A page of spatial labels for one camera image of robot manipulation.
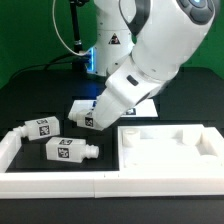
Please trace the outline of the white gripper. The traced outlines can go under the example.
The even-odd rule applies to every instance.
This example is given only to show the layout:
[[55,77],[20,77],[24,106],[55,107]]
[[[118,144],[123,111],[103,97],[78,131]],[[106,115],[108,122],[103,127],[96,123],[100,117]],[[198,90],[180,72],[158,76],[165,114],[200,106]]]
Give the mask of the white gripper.
[[118,120],[126,111],[146,98],[155,96],[165,81],[145,75],[131,58],[109,76],[106,89],[97,100],[92,112],[94,121],[105,129]]

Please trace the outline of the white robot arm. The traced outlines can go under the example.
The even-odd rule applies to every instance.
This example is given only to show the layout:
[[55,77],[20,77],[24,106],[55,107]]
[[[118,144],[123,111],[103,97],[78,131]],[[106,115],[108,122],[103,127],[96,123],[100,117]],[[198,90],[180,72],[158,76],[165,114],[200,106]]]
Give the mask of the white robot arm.
[[119,0],[137,42],[107,79],[91,111],[93,127],[103,130],[157,95],[201,44],[219,9],[220,0]]

